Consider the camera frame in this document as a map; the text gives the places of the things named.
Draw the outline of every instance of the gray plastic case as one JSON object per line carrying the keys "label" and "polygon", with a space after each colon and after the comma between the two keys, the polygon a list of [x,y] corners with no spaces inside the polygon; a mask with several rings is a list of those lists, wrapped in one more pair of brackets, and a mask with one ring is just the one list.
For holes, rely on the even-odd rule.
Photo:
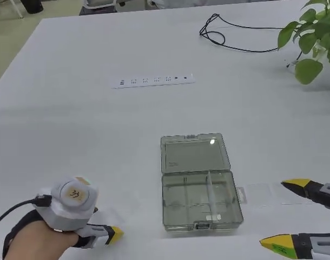
{"label": "gray plastic case", "polygon": [[167,231],[227,231],[243,222],[220,133],[163,136],[161,171]]}

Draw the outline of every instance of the white table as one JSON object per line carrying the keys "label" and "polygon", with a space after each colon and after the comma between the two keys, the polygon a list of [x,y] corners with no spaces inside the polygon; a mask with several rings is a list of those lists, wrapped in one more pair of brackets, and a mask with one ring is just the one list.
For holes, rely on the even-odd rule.
{"label": "white table", "polygon": [[[44,19],[0,80],[0,215],[62,176],[87,176],[100,187],[101,211],[120,213],[126,235],[108,249],[72,249],[63,259],[282,259],[258,240],[330,232],[330,210],[314,204],[243,205],[245,222],[234,236],[171,238],[161,220],[163,135],[221,132],[239,186],[330,182],[330,91],[308,91],[285,69],[296,47],[246,54],[198,36],[215,12],[237,24],[281,27],[304,3]],[[276,45],[277,31],[219,29],[234,46]],[[166,73],[193,73],[196,83],[108,85],[111,77]],[[0,248],[30,209],[0,224]]]}

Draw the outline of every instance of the power strip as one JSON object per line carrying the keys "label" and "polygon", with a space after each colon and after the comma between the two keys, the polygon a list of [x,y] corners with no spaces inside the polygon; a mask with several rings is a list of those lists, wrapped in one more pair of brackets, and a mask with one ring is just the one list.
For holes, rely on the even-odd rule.
{"label": "power strip", "polygon": [[113,89],[117,88],[140,88],[148,86],[177,85],[194,83],[192,74],[181,76],[145,76],[132,79],[123,78],[114,80],[111,84]]}

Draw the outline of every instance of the tangled black cable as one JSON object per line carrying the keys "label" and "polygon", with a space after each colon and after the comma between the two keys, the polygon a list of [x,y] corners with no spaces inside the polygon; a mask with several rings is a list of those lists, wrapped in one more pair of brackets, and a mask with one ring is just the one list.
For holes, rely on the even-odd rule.
{"label": "tangled black cable", "polygon": [[[225,48],[229,48],[229,49],[233,49],[233,50],[245,51],[245,52],[248,52],[248,53],[268,53],[270,51],[277,50],[277,48],[269,49],[269,50],[247,50],[247,49],[241,49],[241,48],[237,48],[237,47],[232,47],[232,46],[225,45],[226,38],[225,38],[225,35],[224,34],[222,34],[219,31],[207,31],[207,26],[212,21],[214,21],[217,18],[219,18],[220,20],[222,20],[223,22],[225,22],[225,23],[227,23],[229,25],[232,25],[232,26],[235,26],[235,27],[239,27],[239,28],[246,28],[246,29],[273,29],[273,30],[281,30],[281,29],[283,29],[283,28],[277,28],[277,27],[248,27],[248,26],[237,25],[237,24],[229,23],[228,21],[224,20],[223,18],[220,17],[219,14],[213,14],[207,20],[206,24],[201,28],[201,30],[200,30],[200,36],[202,36],[202,37],[210,40],[211,42],[213,42],[216,45],[223,46]],[[222,42],[217,42],[216,40],[210,38],[209,37],[209,34],[219,34],[220,36],[223,37],[223,41]]]}

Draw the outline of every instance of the human hand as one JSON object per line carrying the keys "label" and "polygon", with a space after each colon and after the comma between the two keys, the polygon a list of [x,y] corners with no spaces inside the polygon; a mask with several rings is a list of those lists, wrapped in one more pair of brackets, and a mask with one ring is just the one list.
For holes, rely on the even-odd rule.
{"label": "human hand", "polygon": [[44,221],[35,221],[11,241],[5,260],[58,260],[77,241],[78,235],[73,232],[57,232]]}

